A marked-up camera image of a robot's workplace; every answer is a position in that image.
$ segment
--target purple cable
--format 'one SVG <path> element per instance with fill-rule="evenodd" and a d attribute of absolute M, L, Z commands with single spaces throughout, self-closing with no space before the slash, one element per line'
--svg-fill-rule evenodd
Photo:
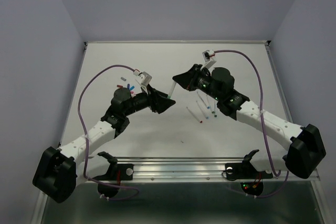
<path fill-rule="evenodd" d="M 89 139 L 88 139 L 88 130 L 85 126 L 85 123 L 84 123 L 84 120 L 83 120 L 83 117 L 80 113 L 80 105 L 81 105 L 81 102 L 82 102 L 82 98 L 83 98 L 83 95 L 85 93 L 85 91 L 87 90 L 87 88 L 91 85 L 91 83 L 93 83 L 93 81 L 99 77 L 102 73 L 106 72 L 107 70 L 111 69 L 111 68 L 115 68 L 115 67 L 119 67 L 119 68 L 127 68 L 129 70 L 131 70 L 132 72 L 134 72 L 135 70 L 133 68 L 130 68 L 128 66 L 125 66 L 125 65 L 112 65 L 112 66 L 109 66 L 103 70 L 101 70 L 98 74 L 96 74 L 90 81 L 89 83 L 85 86 L 85 88 L 83 89 L 82 93 L 80 94 L 80 97 L 79 97 L 79 100 L 78 100 L 78 107 L 77 107 L 77 112 L 78 112 L 78 116 L 79 116 L 79 120 L 80 120 L 80 123 L 82 124 L 82 127 L 83 127 L 83 130 L 84 130 L 84 135 L 85 135 L 85 146 L 86 146 L 86 149 L 85 149 L 85 162 L 84 162 L 84 171 L 83 171 L 83 175 L 84 175 L 84 178 L 86 178 L 87 180 L 90 180 L 90 181 L 93 181 L 97 184 L 100 184 L 100 185 L 104 185 L 104 186 L 109 186 L 109 187 L 113 187 L 113 188 L 120 188 L 120 189 L 130 189 L 130 190 L 135 190 L 136 193 L 131 195 L 131 196 L 127 196 L 127 197 L 124 197 L 124 198 L 116 198 L 116 199 L 109 199 L 109 200 L 125 200 L 125 199 L 130 199 L 130 198 L 133 198 L 134 196 L 138 195 L 139 194 L 139 189 L 137 189 L 136 187 L 128 187 L 128 186 L 116 186 L 116 185 L 112 185 L 112 184 L 108 184 L 108 183 L 104 183 L 104 182 L 100 182 L 94 178 L 90 178 L 89 176 L 86 175 L 86 170 L 87 170 L 87 167 L 88 167 L 88 160 L 89 160 Z"/>
<path fill-rule="evenodd" d="M 260 119 L 261 119 L 262 134 L 264 136 L 266 151 L 267 151 L 269 163 L 270 163 L 271 168 L 272 168 L 272 172 L 274 173 L 274 175 L 276 177 L 279 177 L 279 175 L 281 174 L 281 171 L 279 171 L 279 173 L 276 173 L 276 171 L 275 171 L 273 160 L 272 160 L 272 156 L 271 156 L 271 151 L 269 149 L 269 145 L 268 145 L 268 141 L 267 141 L 267 134 L 266 134 L 266 126 L 265 126 L 264 114 L 262 113 L 262 107 L 263 107 L 263 101 L 264 101 L 264 92 L 263 92 L 263 89 L 262 89 L 263 87 L 261 85 L 261 78 L 260 78 L 259 72 L 258 72 L 256 66 L 254 65 L 254 63 L 251 61 L 251 59 L 246 54 L 244 54 L 243 52 L 236 51 L 236 50 L 217 50 L 217 51 L 215 51 L 215 54 L 218 53 L 218 52 L 234 52 L 236 54 L 240 54 L 240 55 L 244 56 L 251 63 L 251 65 L 252 65 L 252 67 L 253 67 L 256 75 L 257 75 L 258 82 L 259 82 L 259 88 L 260 88 L 260 104 L 259 104 L 259 108 L 260 108 Z"/>
<path fill-rule="evenodd" d="M 267 195 L 261 195 L 261 196 L 256 196 L 256 198 L 258 199 L 265 199 L 265 198 L 269 198 L 269 197 L 272 197 L 273 195 L 277 194 L 278 192 L 280 192 L 286 185 L 286 182 L 288 180 L 288 176 L 289 176 L 289 172 L 287 172 L 286 174 L 286 178 L 285 180 L 283 181 L 282 185 L 277 189 L 275 190 L 273 193 L 270 193 L 270 194 L 267 194 Z M 250 195 L 250 194 L 246 194 L 246 193 L 242 193 L 241 191 L 237 191 L 237 190 L 234 190 L 234 189 L 231 189 L 229 187 L 227 187 L 226 189 L 230 190 L 230 191 L 234 191 L 235 193 L 238 193 L 238 194 L 242 194 L 242 195 L 247 195 L 247 196 L 250 196 L 250 197 L 254 197 L 253 195 Z"/>

